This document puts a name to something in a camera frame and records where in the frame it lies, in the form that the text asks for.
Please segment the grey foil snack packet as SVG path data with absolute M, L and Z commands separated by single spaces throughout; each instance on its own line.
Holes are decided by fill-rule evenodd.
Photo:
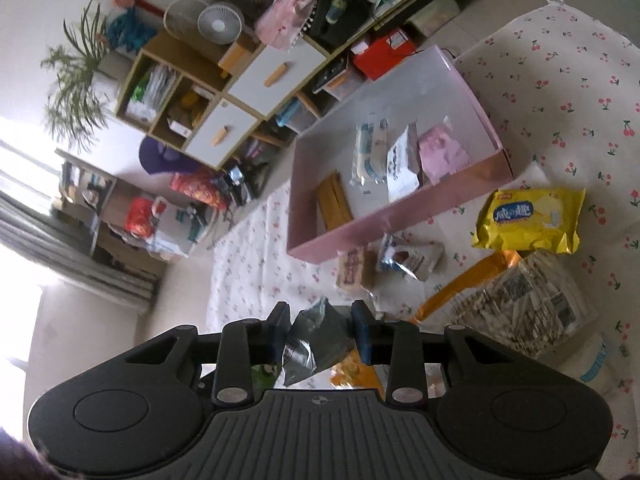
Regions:
M 292 387 L 342 362 L 355 348 L 352 307 L 334 306 L 321 297 L 300 311 L 286 335 L 283 383 Z

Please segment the orange silver snack bag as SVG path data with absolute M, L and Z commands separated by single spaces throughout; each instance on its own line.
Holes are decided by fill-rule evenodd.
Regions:
M 424 321 L 459 292 L 488 282 L 506 269 L 516 266 L 521 260 L 521 255 L 515 250 L 493 252 L 431 296 L 409 321 L 413 324 Z M 385 394 L 385 387 L 374 367 L 363 364 L 356 350 L 352 350 L 341 363 L 331 368 L 330 382 L 334 387 L 374 389 L 381 396 Z

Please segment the clear bag striped sticks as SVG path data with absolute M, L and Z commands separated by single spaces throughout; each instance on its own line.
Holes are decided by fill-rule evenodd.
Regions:
M 564 344 L 597 317 L 560 258 L 542 249 L 455 296 L 445 312 L 448 322 L 468 326 L 532 359 Z

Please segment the white blue snack packet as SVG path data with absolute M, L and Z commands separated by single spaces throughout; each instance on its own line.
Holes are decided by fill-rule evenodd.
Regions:
M 385 118 L 364 122 L 356 128 L 351 185 L 386 182 L 387 130 L 388 121 Z

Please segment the beige biscuit packet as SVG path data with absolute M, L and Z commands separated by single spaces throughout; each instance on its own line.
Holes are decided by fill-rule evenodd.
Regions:
M 372 292 L 375 273 L 375 253 L 368 248 L 352 248 L 338 257 L 336 287 L 344 292 Z

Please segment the brown wafer snack packet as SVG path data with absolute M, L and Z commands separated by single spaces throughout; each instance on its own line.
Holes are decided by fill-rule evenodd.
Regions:
M 354 220 L 337 170 L 332 171 L 318 184 L 316 199 L 324 227 L 328 232 Z

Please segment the white shopping bag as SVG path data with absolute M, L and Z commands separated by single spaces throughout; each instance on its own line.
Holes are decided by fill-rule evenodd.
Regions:
M 153 254 L 165 261 L 189 258 L 209 234 L 217 212 L 201 203 L 180 208 L 158 196 L 152 203 L 152 236 L 146 244 Z

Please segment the red cylindrical snack tin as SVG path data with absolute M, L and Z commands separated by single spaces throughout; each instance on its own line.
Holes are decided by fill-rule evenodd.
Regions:
M 229 197 L 215 185 L 220 176 L 216 170 L 201 166 L 193 174 L 174 174 L 170 181 L 173 191 L 188 196 L 219 211 L 226 211 L 229 207 Z

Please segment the pink snack packet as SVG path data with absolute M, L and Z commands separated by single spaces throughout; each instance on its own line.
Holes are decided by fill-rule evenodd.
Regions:
M 448 117 L 418 136 L 418 150 L 422 171 L 430 185 L 438 185 L 471 163 L 469 153 L 452 136 Z

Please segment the purple round cushion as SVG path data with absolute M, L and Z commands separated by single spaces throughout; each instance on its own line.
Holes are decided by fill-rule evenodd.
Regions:
M 146 136 L 140 143 L 139 162 L 147 174 L 195 174 L 200 162 L 174 150 L 167 144 Z

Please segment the clear storage bin blue lid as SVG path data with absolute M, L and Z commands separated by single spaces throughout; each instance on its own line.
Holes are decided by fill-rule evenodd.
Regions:
M 312 127 L 318 118 L 299 101 L 299 98 L 292 98 L 274 115 L 274 120 L 281 128 L 286 127 L 296 133 L 303 133 Z

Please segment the clear storage bin black lid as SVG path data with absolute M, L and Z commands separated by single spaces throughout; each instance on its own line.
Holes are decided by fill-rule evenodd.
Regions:
M 343 101 L 358 90 L 367 77 L 352 64 L 348 55 L 342 55 L 328 64 L 314 80 L 312 93 L 326 92 L 337 101 Z

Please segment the red cardboard box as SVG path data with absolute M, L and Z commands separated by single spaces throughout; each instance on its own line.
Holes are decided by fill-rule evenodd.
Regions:
M 416 50 L 414 41 L 401 28 L 396 28 L 376 38 L 366 50 L 356 54 L 352 64 L 367 78 L 378 80 L 405 58 L 414 55 Z

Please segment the wooden white tv cabinet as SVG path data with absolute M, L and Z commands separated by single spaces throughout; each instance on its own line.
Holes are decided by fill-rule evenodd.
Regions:
M 177 0 L 163 29 L 139 51 L 119 92 L 118 119 L 199 162 L 221 167 L 248 137 L 292 98 L 311 100 L 312 83 L 334 58 L 357 54 L 364 37 L 420 0 L 316 0 L 294 46 L 262 44 L 255 24 L 265 10 L 246 12 L 226 0 Z M 214 3 L 235 6 L 241 36 L 220 46 L 198 32 L 200 13 Z

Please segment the cherry print white cloth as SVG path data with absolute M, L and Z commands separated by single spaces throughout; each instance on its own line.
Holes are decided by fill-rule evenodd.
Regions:
M 639 50 L 582 11 L 552 2 L 506 24 L 457 60 L 515 172 L 514 186 L 581 188 L 580 245 L 565 258 L 598 310 L 559 352 L 611 405 L 613 443 L 639 437 Z M 337 265 L 285 249 L 290 186 L 281 185 L 214 248 L 209 330 L 346 298 Z

